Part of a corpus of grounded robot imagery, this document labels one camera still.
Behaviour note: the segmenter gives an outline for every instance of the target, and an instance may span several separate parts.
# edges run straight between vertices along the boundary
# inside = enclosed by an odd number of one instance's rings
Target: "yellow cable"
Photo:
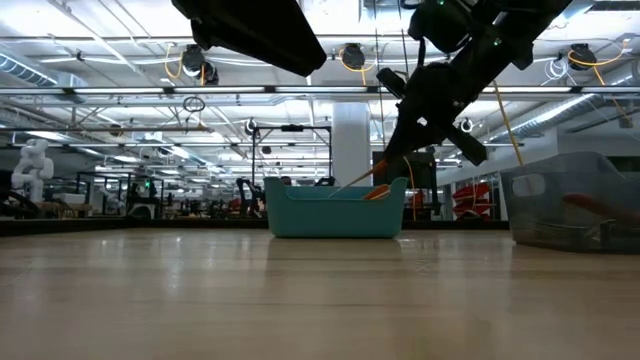
[[[178,68],[178,74],[172,74],[171,71],[169,70],[169,54],[171,54],[171,47],[173,45],[169,45],[167,47],[167,56],[165,57],[165,62],[164,62],[164,71],[167,73],[167,75],[172,78],[172,79],[177,79],[180,77],[180,75],[182,74],[182,59],[184,57],[184,51],[180,53],[180,65]]]
[[[404,159],[404,161],[407,163],[407,166],[409,167],[409,176],[411,177],[411,188],[415,190],[416,184],[413,182],[413,169],[411,169],[411,163],[409,163],[409,160],[407,159],[406,156],[403,156],[402,158]],[[416,194],[413,194],[411,198],[413,199],[413,221],[418,221],[418,217],[416,216]]]
[[[588,63],[588,62],[576,60],[571,56],[571,55],[573,55],[573,53],[575,53],[575,51],[573,51],[573,50],[569,51],[569,54],[567,56],[569,57],[569,60],[573,61],[576,64],[580,64],[580,65],[583,65],[583,66],[603,66],[603,65],[608,65],[608,64],[611,64],[613,62],[616,62],[616,61],[620,60],[622,55],[624,55],[624,49],[626,49],[626,47],[627,47],[627,42],[624,41],[622,43],[622,50],[620,51],[620,54],[618,54],[618,56],[616,56],[615,58],[613,58],[611,60],[603,61],[601,63]]]
[[[344,63],[344,61],[342,61],[342,54],[344,54],[344,49],[340,50],[340,52],[338,53],[338,56],[340,57],[340,63],[342,64],[342,66],[344,66],[345,69],[351,71],[351,72],[359,72],[362,74],[362,85],[367,86],[367,78],[365,77],[365,73],[371,69],[373,69],[373,67],[376,65],[376,63],[374,62],[373,64],[371,64],[371,66],[369,66],[366,69],[360,69],[360,70],[356,70],[356,69],[352,69],[350,67],[347,66],[347,64]]]
[[[598,77],[598,80],[600,80],[600,84],[602,84],[602,86],[606,86],[606,83],[604,82],[604,79],[602,78],[602,75],[600,74],[600,71],[598,70],[597,66],[593,67],[593,71],[595,71],[596,76]],[[629,115],[627,115],[627,113],[624,110],[622,110],[622,106],[618,104],[618,101],[616,99],[612,99],[612,100],[613,100],[613,103],[616,104],[616,107],[618,108],[618,111],[620,111],[622,116],[624,116],[624,118],[627,119],[629,124],[633,126],[633,121],[631,121],[631,119],[629,118]]]
[[[500,104],[500,112],[502,113],[502,119],[504,120],[504,126],[507,127],[507,132],[509,133],[509,137],[511,138],[511,144],[513,145],[513,149],[516,151],[516,156],[518,157],[518,163],[520,166],[524,165],[522,161],[522,154],[520,153],[520,148],[518,147],[518,142],[516,141],[515,136],[513,136],[513,131],[511,131],[511,123],[509,122],[509,116],[507,116],[507,112],[504,110],[504,103],[502,102],[502,94],[500,93],[500,89],[498,88],[498,83],[494,80],[493,86],[496,89],[496,95],[498,96],[498,103]]]

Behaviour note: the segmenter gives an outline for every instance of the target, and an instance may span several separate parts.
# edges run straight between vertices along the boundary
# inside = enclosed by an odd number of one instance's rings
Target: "ceiling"
[[[75,0],[67,1],[73,16],[85,26],[74,21],[47,0],[4,0],[0,4],[0,53],[10,53],[24,59],[39,71],[52,77],[63,73],[73,74],[76,85],[88,87],[150,87],[150,86],[197,86],[197,79],[187,76],[184,71],[174,78],[170,74],[179,72],[180,52],[192,43],[189,22],[172,6],[170,0]],[[219,86],[374,86],[378,85],[375,75],[376,53],[381,66],[394,70],[412,72],[415,68],[418,44],[409,37],[402,41],[400,36],[409,22],[410,12],[398,14],[397,8],[381,7],[375,16],[371,9],[360,7],[359,0],[300,0],[307,19],[318,35],[329,59],[325,65],[309,78],[269,66],[223,48],[212,48],[206,52],[207,58],[216,66],[220,75]],[[94,35],[104,39],[96,41]],[[624,39],[625,45],[621,61],[602,67],[606,74],[617,66],[634,58],[640,32],[640,13],[636,11],[587,12],[571,19],[560,17],[545,31],[534,44],[536,62],[525,71],[513,66],[507,68],[497,79],[501,86],[556,86],[590,84],[594,81],[592,72],[564,71],[562,65],[551,70],[561,72],[556,78],[550,73],[552,58],[565,53],[572,43],[588,43],[599,59],[618,56]],[[360,73],[348,71],[340,61],[339,53],[346,43],[359,43],[372,66],[362,77]],[[427,47],[427,59],[443,57],[434,46]],[[29,83],[8,74],[0,74],[0,84],[4,87],[29,87]],[[159,166],[202,165],[225,166],[231,179],[244,175],[249,162],[243,160],[244,152],[250,148],[231,149],[223,145],[243,143],[250,140],[245,134],[248,119],[259,126],[283,124],[331,125],[333,103],[337,101],[367,102],[372,119],[372,141],[382,148],[382,139],[388,138],[395,126],[395,103],[385,95],[381,102],[378,94],[322,94],[291,95],[275,94],[233,94],[202,96],[206,108],[200,114],[182,111],[186,96],[173,99],[154,95],[83,96],[84,103],[75,104],[68,100],[45,96],[13,96],[12,104],[20,104],[27,109],[37,109],[48,114],[47,121],[28,115],[11,118],[3,117],[2,124],[11,126],[63,127],[72,124],[72,107],[76,107],[75,119],[82,120],[82,126],[106,128],[114,124],[123,127],[157,128],[145,131],[147,138],[166,143],[213,143],[211,147],[186,148],[189,159],[183,161],[176,154],[161,154],[155,148],[94,148],[93,150],[110,156],[140,158],[139,164]],[[509,99],[507,110],[522,113],[540,105],[539,97]],[[487,121],[498,111],[498,103],[489,96],[471,104],[463,113],[476,124]],[[476,127],[474,134],[483,136],[496,129],[490,126]],[[122,136],[109,133],[74,134],[68,142],[89,143],[136,143],[145,134],[126,132]],[[310,159],[328,159],[327,147],[313,132],[274,132],[266,142],[309,143],[313,146],[274,147],[269,155],[258,155],[264,159],[299,159],[304,167],[294,167],[282,174],[317,178],[326,175],[328,162]],[[453,149],[440,149],[441,155],[448,155]],[[114,165],[137,165],[108,158]],[[261,164],[275,166],[277,160]],[[195,176],[195,171],[181,170],[183,175]]]

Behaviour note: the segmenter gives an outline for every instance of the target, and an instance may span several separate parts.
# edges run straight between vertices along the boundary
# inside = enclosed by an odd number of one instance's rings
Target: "teal plastic bin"
[[[396,179],[381,200],[363,200],[373,187],[285,186],[264,180],[269,229],[280,238],[392,238],[402,229],[407,179]]]

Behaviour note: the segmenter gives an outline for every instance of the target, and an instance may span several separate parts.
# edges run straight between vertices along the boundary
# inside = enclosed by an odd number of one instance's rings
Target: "white pillar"
[[[333,176],[346,185],[371,169],[371,114],[366,103],[333,105]],[[371,178],[356,186],[371,186]]]

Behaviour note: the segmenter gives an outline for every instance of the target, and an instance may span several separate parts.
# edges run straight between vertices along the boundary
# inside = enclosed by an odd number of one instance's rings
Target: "wooden floor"
[[[0,359],[639,356],[639,257],[516,246],[508,232],[0,239]]]

